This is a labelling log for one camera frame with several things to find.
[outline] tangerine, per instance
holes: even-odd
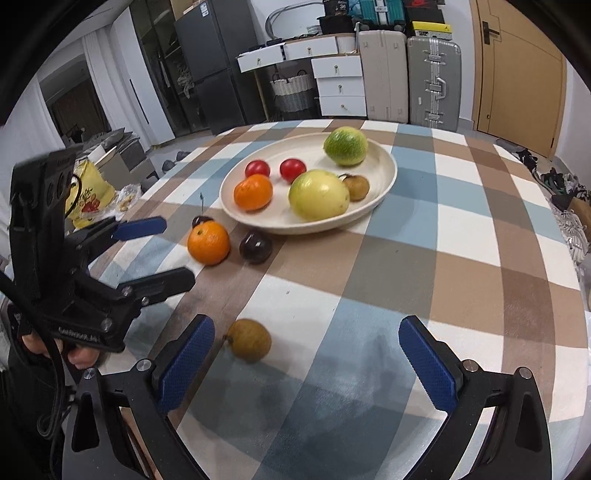
[[[210,220],[197,225],[187,240],[191,256],[204,265],[217,265],[230,253],[230,236],[219,223]]]
[[[273,184],[260,173],[242,180],[234,188],[234,202],[242,210],[251,212],[266,206],[273,197]]]

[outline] blue gripper pad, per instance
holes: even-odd
[[[457,405],[456,382],[419,329],[413,325],[411,317],[406,317],[400,323],[398,341],[433,406],[450,414]]]
[[[193,321],[198,321],[198,325],[189,334],[188,339],[185,340],[183,334],[181,334],[177,340],[169,342],[164,347],[165,349],[169,345],[175,346],[175,342],[185,341],[176,355],[167,362],[164,372],[159,376],[157,398],[158,411],[162,415],[166,415],[169,411],[180,407],[187,389],[211,350],[216,336],[216,328],[211,318],[202,315],[197,316]],[[157,365],[158,360],[166,356],[166,354],[159,355],[155,360]]]
[[[113,240],[126,242],[148,235],[159,235],[166,230],[166,220],[162,217],[142,218],[133,222],[124,222],[113,232]]]

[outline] plaid tablecloth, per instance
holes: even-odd
[[[223,178],[269,143],[342,125],[362,128],[392,152],[400,172],[390,194],[345,229],[275,237],[265,264],[246,265],[236,248],[246,227],[219,207]],[[212,268],[186,251],[200,193],[234,247]],[[129,330],[128,349],[105,369],[157,354],[197,313],[214,319],[218,339],[241,317],[262,322],[273,338],[256,365],[220,351],[218,341],[209,372],[177,412],[180,436],[212,480],[403,478],[444,419],[398,344],[408,314],[460,359],[534,372],[554,477],[564,476],[587,391],[582,300],[544,195],[503,149],[384,122],[240,127],[185,158],[128,217],[151,215],[165,217],[167,231],[110,250],[94,275],[117,284],[188,265],[196,286],[145,309]],[[491,414],[483,414],[456,478],[471,467]]]

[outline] wicker basket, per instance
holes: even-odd
[[[314,105],[314,77],[305,70],[300,70],[298,75],[288,79],[279,78],[276,73],[271,86],[275,93],[275,104],[281,112],[300,112]]]

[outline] refrigerator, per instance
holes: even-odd
[[[174,26],[212,133],[263,122],[254,75],[236,60],[258,45],[248,2],[204,0]]]

